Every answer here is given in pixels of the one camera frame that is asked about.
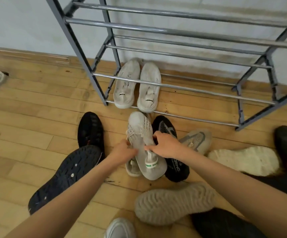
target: person's right arm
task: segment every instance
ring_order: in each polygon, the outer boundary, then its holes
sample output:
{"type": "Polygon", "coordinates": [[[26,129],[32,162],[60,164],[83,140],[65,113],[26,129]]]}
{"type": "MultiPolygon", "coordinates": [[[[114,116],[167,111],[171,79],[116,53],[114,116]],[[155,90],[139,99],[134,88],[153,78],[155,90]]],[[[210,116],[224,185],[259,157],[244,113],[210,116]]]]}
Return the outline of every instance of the person's right arm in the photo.
{"type": "Polygon", "coordinates": [[[171,135],[157,131],[154,136],[158,145],[146,150],[185,163],[266,236],[287,238],[287,194],[202,156],[171,135]]]}

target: forearm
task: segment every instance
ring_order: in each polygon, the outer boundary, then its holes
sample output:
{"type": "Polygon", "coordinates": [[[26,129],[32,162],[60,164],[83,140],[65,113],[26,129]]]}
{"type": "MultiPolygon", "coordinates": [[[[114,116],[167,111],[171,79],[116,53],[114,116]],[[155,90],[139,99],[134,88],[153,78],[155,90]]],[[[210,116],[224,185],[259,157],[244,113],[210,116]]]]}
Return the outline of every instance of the forearm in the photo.
{"type": "Polygon", "coordinates": [[[115,167],[109,159],[103,160],[11,231],[6,238],[64,237],[115,167]]]}
{"type": "Polygon", "coordinates": [[[287,194],[189,148],[177,157],[267,236],[287,237],[287,194]]]}

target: wooden floor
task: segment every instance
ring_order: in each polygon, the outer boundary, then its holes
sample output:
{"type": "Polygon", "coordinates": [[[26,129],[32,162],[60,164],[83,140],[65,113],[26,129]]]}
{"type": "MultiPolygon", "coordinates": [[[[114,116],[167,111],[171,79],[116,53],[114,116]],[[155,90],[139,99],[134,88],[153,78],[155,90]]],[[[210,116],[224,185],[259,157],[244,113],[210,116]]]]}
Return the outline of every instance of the wooden floor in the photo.
{"type": "MultiPolygon", "coordinates": [[[[27,204],[32,194],[54,175],[66,155],[78,148],[77,127],[84,112],[92,111],[100,117],[108,154],[125,138],[127,120],[134,110],[103,106],[77,63],[4,55],[0,56],[0,70],[10,73],[0,87],[0,237],[3,237],[29,216],[27,204]]],[[[114,67],[107,62],[99,66],[98,72],[112,74],[114,67]]],[[[109,79],[99,78],[99,81],[106,90],[109,79]]],[[[201,82],[163,78],[163,83],[231,93],[229,87],[201,82]]],[[[269,99],[269,93],[254,90],[244,94],[269,99]]],[[[246,117],[262,108],[261,104],[244,104],[246,117]]],[[[161,88],[157,110],[215,121],[237,122],[238,119],[235,100],[170,88],[161,88]]],[[[223,125],[169,119],[177,129],[178,138],[195,128],[210,129],[211,150],[252,145],[274,148],[272,132],[279,125],[287,125],[287,106],[240,132],[223,125]]],[[[191,171],[187,181],[197,180],[202,179],[191,171]]],[[[141,223],[134,215],[134,200],[139,194],[173,185],[164,177],[156,181],[133,178],[124,167],[119,167],[107,178],[67,237],[102,237],[111,220],[120,216],[134,222],[138,237],[198,237],[189,217],[172,226],[156,228],[141,223]]],[[[217,198],[217,206],[240,215],[222,197],[217,198]]]]}

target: person's left arm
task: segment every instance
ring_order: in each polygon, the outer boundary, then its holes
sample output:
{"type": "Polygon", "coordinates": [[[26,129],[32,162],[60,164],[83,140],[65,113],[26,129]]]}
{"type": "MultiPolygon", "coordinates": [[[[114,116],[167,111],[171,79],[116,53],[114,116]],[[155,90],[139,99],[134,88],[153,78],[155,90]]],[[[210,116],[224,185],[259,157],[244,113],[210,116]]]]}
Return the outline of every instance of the person's left arm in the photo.
{"type": "Polygon", "coordinates": [[[126,140],[122,140],[106,159],[19,224],[6,238],[64,237],[105,179],[119,165],[126,163],[137,154],[138,150],[128,148],[128,144],[126,140]]]}

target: rack shelf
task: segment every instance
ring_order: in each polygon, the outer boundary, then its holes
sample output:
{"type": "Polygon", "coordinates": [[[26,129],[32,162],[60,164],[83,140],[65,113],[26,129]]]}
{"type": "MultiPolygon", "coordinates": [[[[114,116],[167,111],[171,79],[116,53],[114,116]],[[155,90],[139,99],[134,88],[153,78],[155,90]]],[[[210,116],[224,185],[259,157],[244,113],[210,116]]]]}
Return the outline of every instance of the rack shelf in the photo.
{"type": "Polygon", "coordinates": [[[178,117],[188,120],[195,120],[201,122],[209,122],[215,124],[222,124],[222,125],[229,125],[235,127],[236,131],[240,131],[241,129],[245,128],[246,126],[252,124],[256,120],[268,115],[269,113],[275,111],[276,109],[280,108],[281,106],[287,104],[287,95],[282,96],[278,90],[278,81],[276,77],[276,72],[274,68],[274,64],[272,61],[272,53],[278,48],[287,48],[287,22],[277,22],[277,21],[268,21],[268,20],[254,20],[254,19],[245,19],[245,18],[235,18],[235,17],[228,17],[228,16],[217,16],[217,15],[204,15],[204,14],[197,14],[197,13],[187,13],[187,12],[175,12],[175,11],[164,11],[164,10],[154,10],[154,9],[144,9],[144,8],[130,8],[130,7],[119,7],[119,6],[109,6],[106,4],[106,0],[99,0],[98,4],[91,4],[91,3],[84,3],[85,0],[71,0],[71,2],[64,8],[60,6],[58,0],[46,0],[48,5],[50,6],[54,16],[56,17],[59,25],[61,26],[63,32],[65,33],[68,41],[70,42],[74,52],[76,53],[79,61],[83,65],[83,68],[88,75],[90,82],[92,83],[95,91],[98,93],[100,99],[102,100],[104,105],[108,105],[109,103],[114,103],[113,101],[108,100],[109,92],[114,84],[114,80],[126,80],[136,83],[145,83],[149,85],[155,85],[160,87],[167,87],[167,88],[175,88],[180,90],[192,91],[197,93],[204,93],[210,94],[215,96],[222,96],[222,97],[229,97],[237,99],[238,105],[238,124],[233,123],[224,123],[224,122],[216,122],[212,120],[202,120],[197,118],[190,118],[190,117],[182,117],[174,114],[163,113],[155,111],[155,113],[178,117]],[[94,21],[94,20],[85,20],[85,19],[77,19],[73,18],[74,12],[78,8],[88,8],[88,9],[97,9],[102,10],[104,21],[94,21]],[[284,31],[281,33],[280,36],[275,41],[272,40],[264,40],[264,39],[257,39],[257,38],[246,38],[246,37],[238,37],[238,36],[229,36],[229,35],[219,35],[219,34],[209,34],[209,33],[202,33],[202,32],[195,32],[195,31],[183,31],[177,29],[169,29],[169,28],[158,28],[158,27],[147,27],[147,26],[140,26],[140,25],[130,25],[130,24],[121,24],[121,23],[112,23],[109,17],[109,11],[116,11],[116,12],[128,12],[128,13],[137,13],[137,14],[146,14],[146,15],[160,15],[160,16],[169,16],[169,17],[181,17],[181,18],[189,18],[189,19],[200,19],[200,20],[211,20],[211,21],[221,21],[221,22],[231,22],[231,23],[240,23],[240,24],[248,24],[248,25],[259,25],[259,26],[268,26],[268,27],[279,27],[284,28],[284,31]],[[97,53],[94,63],[90,66],[88,63],[86,56],[70,26],[70,24],[82,24],[82,25],[89,25],[89,26],[96,26],[96,27],[106,27],[108,36],[105,39],[104,43],[99,49],[97,53]],[[173,35],[173,36],[183,36],[183,37],[192,37],[192,38],[201,38],[201,39],[209,39],[209,40],[218,40],[218,41],[226,41],[226,42],[233,42],[233,43],[246,43],[252,45],[259,45],[259,46],[267,46],[267,50],[265,52],[258,52],[258,51],[250,51],[250,50],[241,50],[235,48],[226,48],[226,47],[215,47],[215,46],[208,46],[208,45],[200,45],[200,44],[191,44],[185,42],[176,42],[176,41],[168,41],[168,40],[157,40],[157,39],[150,39],[150,38],[141,38],[141,37],[132,37],[132,36],[123,36],[123,35],[114,35],[114,29],[122,29],[122,30],[131,30],[131,31],[139,31],[139,32],[147,32],[147,33],[157,33],[157,34],[165,34],[165,35],[173,35]],[[200,56],[192,56],[192,55],[182,55],[176,53],[168,53],[168,52],[160,52],[154,50],[144,50],[139,48],[131,48],[131,47],[121,47],[116,46],[115,38],[121,39],[130,39],[130,40],[138,40],[138,41],[148,41],[148,42],[155,42],[155,43],[164,43],[164,44],[173,44],[173,45],[180,45],[180,46],[187,46],[187,47],[199,47],[205,49],[212,49],[212,50],[219,50],[219,51],[227,51],[227,52],[235,52],[235,53],[244,53],[244,54],[251,54],[257,55],[257,61],[255,63],[240,63],[240,62],[233,62],[233,61],[223,61],[220,59],[214,58],[205,58],[200,56]],[[109,75],[102,75],[96,73],[96,67],[100,62],[102,55],[104,54],[105,50],[110,48],[113,50],[114,58],[117,64],[117,69],[113,76],[109,75]],[[218,62],[218,63],[225,63],[225,64],[232,64],[232,65],[239,65],[239,66],[246,66],[249,67],[249,70],[238,80],[236,84],[230,83],[223,83],[223,82],[216,82],[210,80],[203,80],[193,77],[184,77],[184,76],[176,76],[176,75],[169,75],[169,74],[162,74],[164,76],[173,76],[177,78],[189,79],[189,80],[196,80],[196,81],[203,81],[209,82],[214,84],[221,84],[221,85],[228,85],[232,86],[232,90],[236,92],[236,95],[228,95],[222,93],[216,93],[201,89],[195,88],[187,88],[183,86],[171,85],[171,84],[163,84],[163,83],[154,83],[154,82],[147,82],[142,80],[132,80],[123,77],[118,77],[117,74],[121,68],[120,59],[118,55],[118,50],[126,50],[126,51],[134,51],[134,52],[142,52],[142,53],[150,53],[150,54],[157,54],[157,55],[164,55],[164,56],[173,56],[173,57],[181,57],[181,58],[188,58],[188,59],[197,59],[197,60],[204,60],[210,62],[218,62]],[[253,99],[253,98],[246,98],[242,97],[242,85],[245,81],[253,74],[257,68],[263,68],[267,70],[270,87],[272,90],[272,101],[267,100],[260,100],[260,99],[253,99]],[[109,87],[105,91],[102,91],[101,87],[98,84],[96,76],[111,78],[109,87]],[[267,107],[262,109],[257,114],[253,115],[252,117],[248,118],[247,120],[244,119],[243,113],[243,101],[253,101],[253,102],[260,102],[268,104],[267,107]]]}

